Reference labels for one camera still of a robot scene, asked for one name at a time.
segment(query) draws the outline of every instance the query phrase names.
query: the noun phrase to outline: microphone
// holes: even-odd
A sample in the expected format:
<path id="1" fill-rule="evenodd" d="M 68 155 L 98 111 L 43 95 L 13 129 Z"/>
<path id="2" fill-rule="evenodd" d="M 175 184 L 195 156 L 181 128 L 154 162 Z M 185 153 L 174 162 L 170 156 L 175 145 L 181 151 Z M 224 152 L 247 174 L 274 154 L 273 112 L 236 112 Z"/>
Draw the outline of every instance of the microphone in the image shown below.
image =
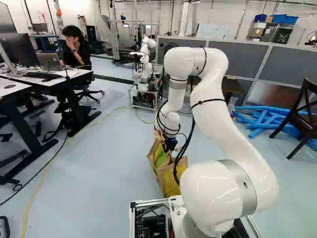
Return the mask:
<path id="1" fill-rule="evenodd" d="M 60 45 L 59 43 L 60 40 L 57 40 L 57 49 L 58 49 L 58 57 L 60 60 L 62 60 L 64 62 L 64 68 L 65 68 L 65 72 L 66 72 L 66 80 L 70 80 L 70 77 L 68 76 L 68 73 L 67 73 L 67 67 L 66 67 L 66 64 L 65 64 L 65 61 L 64 61 L 64 49 L 63 49 L 63 46 Z"/>

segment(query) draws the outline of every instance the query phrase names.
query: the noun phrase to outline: keyboard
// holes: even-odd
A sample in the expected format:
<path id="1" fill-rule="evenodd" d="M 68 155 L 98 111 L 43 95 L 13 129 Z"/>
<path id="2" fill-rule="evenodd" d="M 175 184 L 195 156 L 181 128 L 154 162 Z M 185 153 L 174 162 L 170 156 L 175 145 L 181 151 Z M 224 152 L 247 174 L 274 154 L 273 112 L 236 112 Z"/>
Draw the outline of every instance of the keyboard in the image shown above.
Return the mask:
<path id="1" fill-rule="evenodd" d="M 44 73 L 44 72 L 27 72 L 24 76 L 29 78 L 42 78 L 46 80 L 52 80 L 56 78 L 61 78 L 62 76 L 54 73 Z"/>

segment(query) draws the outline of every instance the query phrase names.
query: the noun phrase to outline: yellow cable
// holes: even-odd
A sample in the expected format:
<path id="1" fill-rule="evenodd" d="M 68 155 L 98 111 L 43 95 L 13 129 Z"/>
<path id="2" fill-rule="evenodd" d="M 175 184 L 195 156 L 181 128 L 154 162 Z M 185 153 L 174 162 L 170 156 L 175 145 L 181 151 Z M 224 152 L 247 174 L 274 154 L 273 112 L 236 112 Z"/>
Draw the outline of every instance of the yellow cable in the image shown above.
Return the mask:
<path id="1" fill-rule="evenodd" d="M 98 121 L 98 122 L 96 122 L 96 123 L 91 123 L 91 124 L 87 125 L 86 127 L 84 127 L 83 129 L 81 129 L 75 136 L 73 136 L 73 137 L 70 138 L 68 141 L 66 141 L 66 142 L 65 142 L 65 145 L 67 145 L 71 140 L 73 140 L 74 138 L 76 138 L 77 135 L 79 135 L 80 133 L 82 133 L 84 130 L 86 130 L 86 129 L 90 128 L 90 127 L 93 127 L 93 126 L 95 126 L 95 125 L 100 124 L 103 120 L 105 120 L 106 118 L 110 117 L 115 111 L 117 111 L 117 110 L 119 110 L 119 109 L 132 109 L 132 108 L 130 108 L 130 107 L 119 107 L 119 108 L 114 109 L 111 113 L 109 113 L 109 114 L 105 115 L 104 117 L 102 117 L 100 121 Z M 152 124 L 152 123 L 153 123 L 153 122 L 148 122 L 148 121 L 142 120 L 142 119 L 138 116 L 137 110 L 135 110 L 135 113 L 136 113 L 137 118 L 138 118 L 140 121 L 142 121 L 142 122 L 144 122 L 144 123 L 146 123 L 146 124 Z M 25 207 L 24 216 L 23 216 L 23 229 L 22 229 L 21 238 L 25 238 L 26 224 L 27 224 L 27 216 L 28 216 L 28 212 L 29 212 L 29 210 L 30 210 L 31 203 L 32 203 L 32 201 L 34 200 L 34 198 L 35 198 L 37 192 L 39 191 L 40 187 L 41 187 L 42 184 L 43 184 L 43 181 L 44 181 L 44 179 L 45 179 L 45 177 L 46 177 L 46 174 L 47 174 L 47 171 L 48 171 L 49 166 L 51 165 L 51 163 L 53 162 L 53 160 L 57 158 L 57 156 L 58 156 L 58 153 L 52 158 L 52 160 L 51 160 L 51 161 L 48 163 L 48 165 L 45 167 L 44 172 L 43 172 L 43 175 L 42 175 L 42 178 L 41 178 L 41 181 L 40 181 L 40 183 L 38 184 L 38 186 L 36 187 L 36 189 L 34 190 L 31 199 L 28 201 L 28 203 L 27 203 L 27 205 L 26 205 L 26 207 Z"/>
<path id="2" fill-rule="evenodd" d="M 137 116 L 137 118 L 138 118 L 140 121 L 142 121 L 142 122 L 144 122 L 144 123 L 146 123 L 146 124 L 153 124 L 153 123 L 154 123 L 154 122 L 145 121 L 145 120 L 141 119 L 141 118 L 139 117 L 139 115 L 138 115 L 138 110 L 137 110 L 137 109 L 135 109 L 135 115 Z"/>

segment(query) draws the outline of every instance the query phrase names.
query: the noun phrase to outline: green object in bag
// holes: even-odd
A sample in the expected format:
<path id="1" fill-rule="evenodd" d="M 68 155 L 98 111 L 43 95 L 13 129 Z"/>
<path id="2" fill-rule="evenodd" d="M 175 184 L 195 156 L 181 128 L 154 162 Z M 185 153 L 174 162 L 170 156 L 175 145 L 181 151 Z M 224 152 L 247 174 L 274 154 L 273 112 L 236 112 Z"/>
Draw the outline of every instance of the green object in bag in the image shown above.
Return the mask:
<path id="1" fill-rule="evenodd" d="M 157 149 L 155 150 L 155 158 L 157 158 L 155 160 L 155 166 L 157 168 L 160 168 L 164 161 L 167 159 L 167 155 L 161 143 L 157 146 Z"/>

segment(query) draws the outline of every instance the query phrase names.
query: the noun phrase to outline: laptop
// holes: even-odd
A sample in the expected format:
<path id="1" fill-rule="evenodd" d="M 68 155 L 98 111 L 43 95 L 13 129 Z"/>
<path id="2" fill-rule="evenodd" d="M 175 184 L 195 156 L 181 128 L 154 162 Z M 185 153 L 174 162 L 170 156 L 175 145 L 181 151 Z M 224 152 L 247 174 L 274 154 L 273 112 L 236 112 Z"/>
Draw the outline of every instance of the laptop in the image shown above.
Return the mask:
<path id="1" fill-rule="evenodd" d="M 59 63 L 59 57 L 57 53 L 37 53 L 41 69 L 47 71 L 61 71 L 62 66 Z"/>

